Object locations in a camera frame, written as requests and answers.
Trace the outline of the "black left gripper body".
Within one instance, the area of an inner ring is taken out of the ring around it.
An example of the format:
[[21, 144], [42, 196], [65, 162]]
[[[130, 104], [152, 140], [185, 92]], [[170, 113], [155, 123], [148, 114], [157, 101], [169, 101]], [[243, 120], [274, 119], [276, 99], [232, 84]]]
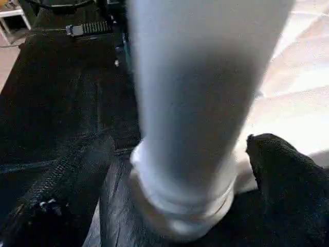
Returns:
[[123, 62], [126, 66], [132, 65], [130, 35], [128, 30], [126, 1], [95, 1], [103, 20], [67, 25], [68, 36], [87, 37], [106, 33], [114, 34], [114, 47], [117, 53], [116, 65]]

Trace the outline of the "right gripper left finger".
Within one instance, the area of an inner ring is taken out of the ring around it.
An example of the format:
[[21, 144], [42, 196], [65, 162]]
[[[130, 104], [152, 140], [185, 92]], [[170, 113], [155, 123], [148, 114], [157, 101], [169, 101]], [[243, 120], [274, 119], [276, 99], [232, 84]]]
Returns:
[[1, 225], [1, 246], [82, 246], [114, 147], [110, 133], [73, 144], [18, 198]]

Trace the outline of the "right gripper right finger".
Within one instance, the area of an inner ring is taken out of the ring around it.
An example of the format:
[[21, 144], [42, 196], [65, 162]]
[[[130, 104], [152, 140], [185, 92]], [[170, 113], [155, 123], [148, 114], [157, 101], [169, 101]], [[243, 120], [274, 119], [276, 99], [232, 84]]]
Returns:
[[268, 246], [328, 246], [328, 174], [271, 133], [246, 139]]

